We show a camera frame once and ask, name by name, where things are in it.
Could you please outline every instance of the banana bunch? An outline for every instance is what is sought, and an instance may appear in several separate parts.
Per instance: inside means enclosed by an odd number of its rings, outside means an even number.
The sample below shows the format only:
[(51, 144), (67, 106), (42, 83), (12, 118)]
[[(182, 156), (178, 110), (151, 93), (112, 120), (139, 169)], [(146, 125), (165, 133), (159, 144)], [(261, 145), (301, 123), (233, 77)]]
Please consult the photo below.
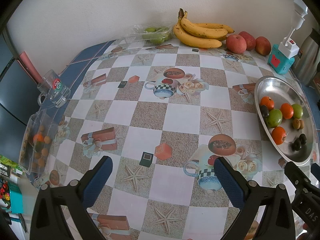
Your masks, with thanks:
[(218, 48), (228, 33), (234, 30), (224, 24), (192, 23), (187, 19), (188, 12), (180, 8), (178, 22), (173, 27), (173, 33), (184, 44), (196, 48)]

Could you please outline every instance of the thermos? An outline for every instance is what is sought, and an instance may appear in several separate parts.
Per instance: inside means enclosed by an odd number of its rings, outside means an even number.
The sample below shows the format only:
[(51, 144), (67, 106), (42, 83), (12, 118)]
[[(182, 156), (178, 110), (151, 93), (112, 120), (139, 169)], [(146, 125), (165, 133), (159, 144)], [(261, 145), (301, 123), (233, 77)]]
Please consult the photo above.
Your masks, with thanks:
[(292, 71), (302, 84), (308, 86), (315, 75), (320, 72), (320, 34), (312, 28), (311, 34), (303, 42)]

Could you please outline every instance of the metal plate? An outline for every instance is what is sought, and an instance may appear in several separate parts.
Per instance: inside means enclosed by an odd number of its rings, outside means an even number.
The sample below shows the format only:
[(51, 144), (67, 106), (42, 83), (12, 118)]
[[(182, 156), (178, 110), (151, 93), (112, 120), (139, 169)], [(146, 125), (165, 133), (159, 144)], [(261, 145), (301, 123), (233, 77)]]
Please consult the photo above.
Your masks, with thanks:
[[(268, 96), (271, 97), (275, 103), (275, 108), (280, 109), (283, 103), (299, 104), (303, 109), (304, 128), (302, 130), (296, 130), (292, 126), (292, 119), (282, 119), (280, 124), (287, 133), (287, 137), (284, 143), (276, 145), (271, 137), (271, 132), (273, 128), (268, 128), (262, 118), (259, 103), (261, 98)], [(258, 116), (262, 122), (263, 128), (266, 131), (271, 143), (276, 148), (276, 150), (281, 154), (281, 156), (286, 161), (293, 161), (296, 165), (306, 164), (312, 153), (313, 141), (314, 141), (314, 121), (311, 113), (308, 111), (306, 104), (304, 103), (302, 97), (286, 82), (283, 80), (273, 77), (264, 76), (260, 78), (254, 89), (254, 99), (255, 106), (257, 109)], [(300, 134), (304, 133), (307, 137), (307, 143), (302, 146), (301, 150), (292, 150), (292, 143), (295, 139), (299, 137)]]

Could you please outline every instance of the pink tube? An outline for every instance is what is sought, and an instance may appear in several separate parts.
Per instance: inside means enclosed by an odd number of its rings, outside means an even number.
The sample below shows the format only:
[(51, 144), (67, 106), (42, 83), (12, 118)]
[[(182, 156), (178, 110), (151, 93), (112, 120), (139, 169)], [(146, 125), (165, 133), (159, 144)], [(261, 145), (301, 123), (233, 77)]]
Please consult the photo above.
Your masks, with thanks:
[(30, 71), (30, 73), (33, 75), (33, 77), (39, 83), (41, 83), (42, 82), (42, 77), (40, 76), (40, 74), (38, 73), (38, 71), (36, 70), (34, 65), (31, 63), (31, 61), (30, 61), (30, 59), (27, 56), (25, 51), (21, 53), (20, 58), (21, 58), (22, 62), (25, 64), (25, 66), (27, 67), (27, 69)]

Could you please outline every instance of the clear plastic box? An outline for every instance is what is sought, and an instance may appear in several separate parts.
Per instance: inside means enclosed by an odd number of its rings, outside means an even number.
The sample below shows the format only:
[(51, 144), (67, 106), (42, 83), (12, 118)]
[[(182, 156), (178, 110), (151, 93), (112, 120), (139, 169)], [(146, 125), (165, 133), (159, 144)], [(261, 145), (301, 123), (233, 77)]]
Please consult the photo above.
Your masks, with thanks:
[(137, 24), (127, 31), (124, 40), (127, 44), (144, 41), (150, 46), (158, 46), (172, 38), (172, 22)]
[(25, 173), (44, 173), (51, 143), (57, 129), (57, 123), (46, 114), (46, 109), (30, 116), (19, 156), (19, 166)]

